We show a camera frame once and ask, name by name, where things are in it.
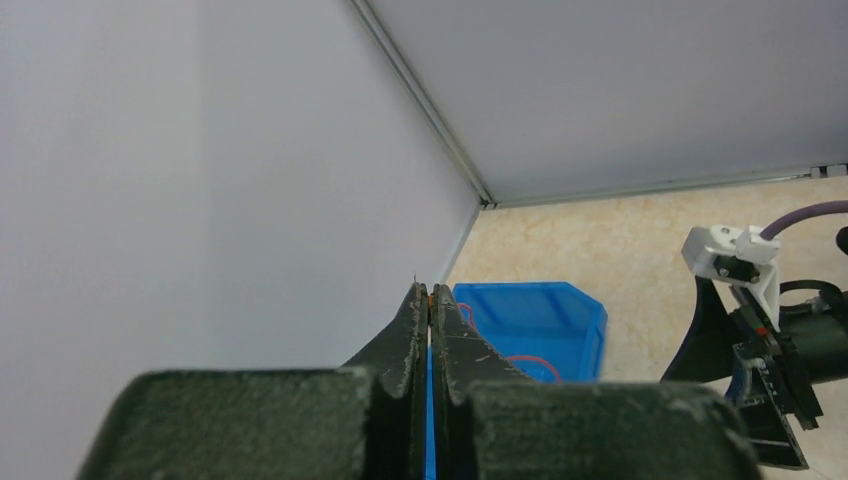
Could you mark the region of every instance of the marble floor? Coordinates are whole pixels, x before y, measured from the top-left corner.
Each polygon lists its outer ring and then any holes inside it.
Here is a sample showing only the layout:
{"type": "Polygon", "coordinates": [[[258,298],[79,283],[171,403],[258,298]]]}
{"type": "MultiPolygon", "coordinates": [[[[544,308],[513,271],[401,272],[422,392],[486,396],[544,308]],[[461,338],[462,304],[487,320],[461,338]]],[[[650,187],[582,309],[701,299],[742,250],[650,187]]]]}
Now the marble floor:
{"type": "MultiPolygon", "coordinates": [[[[692,318],[694,281],[679,253],[691,227],[765,225],[845,197],[848,178],[838,178],[482,212],[448,283],[571,282],[609,314],[602,380],[656,381],[692,318]]],[[[846,216],[831,216],[784,232],[782,278],[848,288],[848,257],[834,246],[845,225],[846,216]]],[[[804,432],[793,423],[811,469],[764,469],[766,478],[848,479],[848,380],[816,386],[816,393],[821,428],[804,432]]]]}

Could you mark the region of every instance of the white connector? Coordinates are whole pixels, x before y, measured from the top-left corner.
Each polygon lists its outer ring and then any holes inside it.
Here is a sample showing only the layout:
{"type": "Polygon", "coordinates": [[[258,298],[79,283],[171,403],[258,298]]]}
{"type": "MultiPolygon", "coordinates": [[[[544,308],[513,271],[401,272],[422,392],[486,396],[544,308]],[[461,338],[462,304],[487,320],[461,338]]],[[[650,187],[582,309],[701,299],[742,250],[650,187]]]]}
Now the white connector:
{"type": "Polygon", "coordinates": [[[766,240],[760,236],[763,227],[750,225],[736,239],[736,258],[755,265],[765,265],[780,252],[780,240],[766,240]]]}

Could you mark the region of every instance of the blue bin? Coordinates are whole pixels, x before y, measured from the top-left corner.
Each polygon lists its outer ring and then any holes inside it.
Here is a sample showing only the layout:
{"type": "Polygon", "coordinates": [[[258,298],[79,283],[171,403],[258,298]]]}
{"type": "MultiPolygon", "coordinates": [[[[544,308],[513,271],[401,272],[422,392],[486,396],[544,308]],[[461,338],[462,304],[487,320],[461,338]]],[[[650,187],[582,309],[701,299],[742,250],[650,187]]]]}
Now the blue bin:
{"type": "Polygon", "coordinates": [[[540,382],[597,380],[607,313],[603,305],[565,282],[460,283],[453,289],[466,320],[504,357],[540,382]]]}

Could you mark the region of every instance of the floor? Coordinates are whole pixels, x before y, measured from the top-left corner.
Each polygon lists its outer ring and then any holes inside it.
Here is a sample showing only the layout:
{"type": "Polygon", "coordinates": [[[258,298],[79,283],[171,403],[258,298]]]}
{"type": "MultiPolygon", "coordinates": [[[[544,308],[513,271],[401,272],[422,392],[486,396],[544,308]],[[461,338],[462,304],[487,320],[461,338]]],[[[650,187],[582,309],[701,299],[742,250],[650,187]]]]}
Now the floor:
{"type": "MultiPolygon", "coordinates": [[[[571,282],[609,314],[602,380],[656,381],[692,318],[694,282],[679,253],[691,227],[765,225],[846,193],[848,178],[795,180],[482,212],[448,283],[571,282]]],[[[848,258],[834,246],[846,224],[845,216],[823,217],[784,232],[782,278],[848,289],[848,258]]],[[[848,479],[848,380],[816,386],[816,393],[821,428],[793,424],[811,469],[764,469],[766,478],[848,479]]]]}

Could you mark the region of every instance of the white panel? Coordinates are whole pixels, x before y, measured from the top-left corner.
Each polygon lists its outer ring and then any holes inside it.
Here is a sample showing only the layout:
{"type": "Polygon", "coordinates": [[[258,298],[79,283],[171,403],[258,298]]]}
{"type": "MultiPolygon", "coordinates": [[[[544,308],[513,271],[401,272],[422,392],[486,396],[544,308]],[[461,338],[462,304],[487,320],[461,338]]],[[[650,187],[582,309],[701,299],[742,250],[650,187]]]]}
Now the white panel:
{"type": "Polygon", "coordinates": [[[848,158],[844,0],[374,4],[500,201],[848,158]]]}
{"type": "Polygon", "coordinates": [[[476,211],[343,4],[201,4],[3,7],[0,478],[143,371],[338,364],[476,211]]]}

